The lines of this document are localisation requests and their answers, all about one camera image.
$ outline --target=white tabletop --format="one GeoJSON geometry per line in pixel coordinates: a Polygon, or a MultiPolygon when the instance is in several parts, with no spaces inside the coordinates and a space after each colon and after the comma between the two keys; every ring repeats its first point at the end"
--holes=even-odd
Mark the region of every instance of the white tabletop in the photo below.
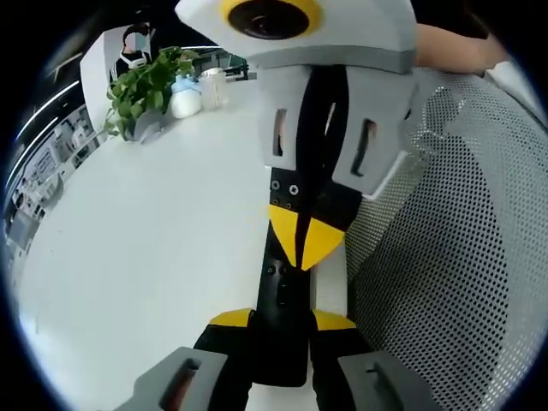
{"type": "MultiPolygon", "coordinates": [[[[150,144],[108,140],[40,225],[19,288],[21,323],[71,408],[113,409],[212,317],[254,307],[270,180],[255,87],[229,85],[227,109],[179,121],[150,144]]],[[[338,287],[328,305],[341,311],[338,287]]],[[[314,398],[309,383],[253,387],[247,409],[317,409],[314,398]]]]}

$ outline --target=potted plant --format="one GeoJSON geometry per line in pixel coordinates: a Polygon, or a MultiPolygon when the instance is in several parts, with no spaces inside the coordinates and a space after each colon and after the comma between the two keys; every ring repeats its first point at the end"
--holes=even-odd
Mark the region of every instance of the potted plant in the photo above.
{"type": "Polygon", "coordinates": [[[112,107],[107,113],[105,130],[130,140],[143,114],[165,114],[170,103],[171,85],[177,75],[194,73],[192,59],[197,56],[194,51],[179,47],[163,49],[152,64],[129,70],[113,81],[107,92],[112,107]]]}

